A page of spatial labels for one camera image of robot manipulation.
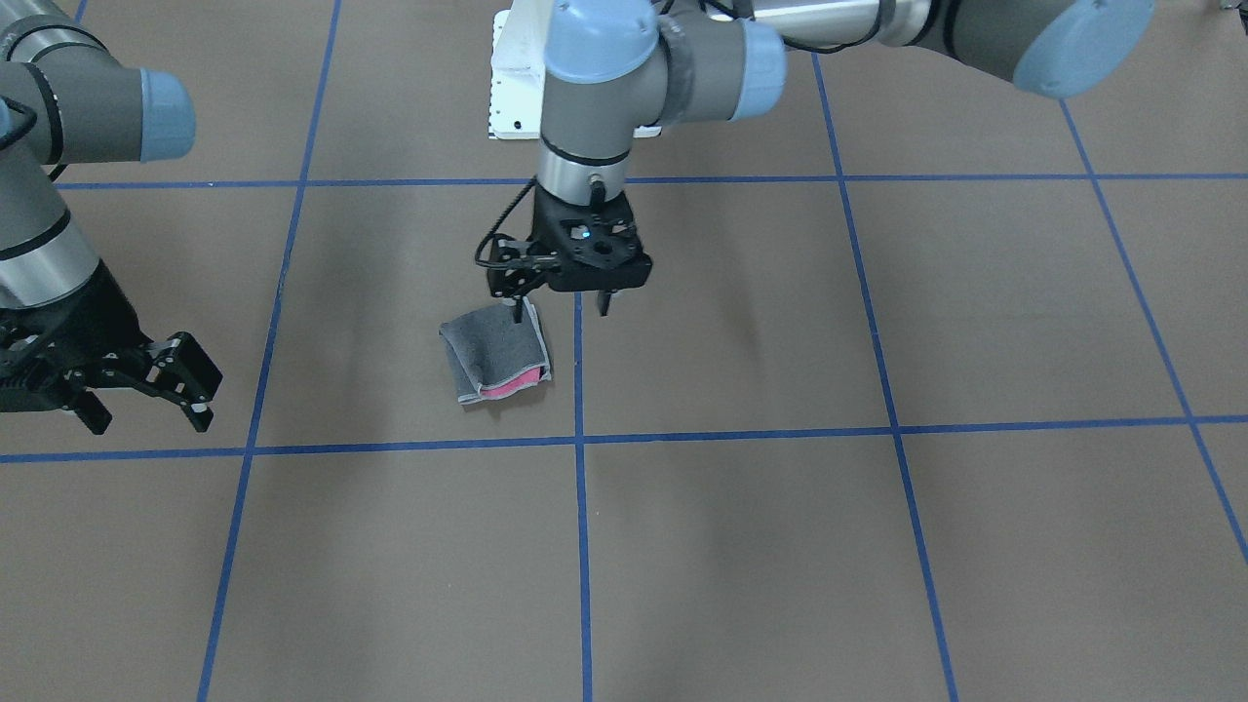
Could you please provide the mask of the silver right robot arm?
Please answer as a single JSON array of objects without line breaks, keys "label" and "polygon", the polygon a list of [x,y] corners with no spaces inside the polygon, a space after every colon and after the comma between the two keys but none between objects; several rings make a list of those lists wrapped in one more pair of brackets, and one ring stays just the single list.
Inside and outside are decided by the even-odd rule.
[{"label": "silver right robot arm", "polygon": [[130,388],[213,422],[222,373],[186,331],[139,315],[57,191],[67,166],[152,162],[193,146],[192,99],[173,74],[129,67],[52,1],[1,5],[1,405],[66,410],[95,435],[104,388]]}]

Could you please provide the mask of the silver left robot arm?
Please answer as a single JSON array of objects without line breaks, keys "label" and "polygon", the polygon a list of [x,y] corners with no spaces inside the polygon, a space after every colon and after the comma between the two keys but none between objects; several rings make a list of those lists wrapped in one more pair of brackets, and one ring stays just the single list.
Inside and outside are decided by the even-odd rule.
[{"label": "silver left robot arm", "polygon": [[651,272],[624,192],[634,139],[775,106],[789,52],[917,46],[1043,97],[1088,92],[1139,44],[1151,1],[514,1],[493,20],[490,134],[534,137],[525,237],[474,262],[512,316],[527,295],[640,289]]}]

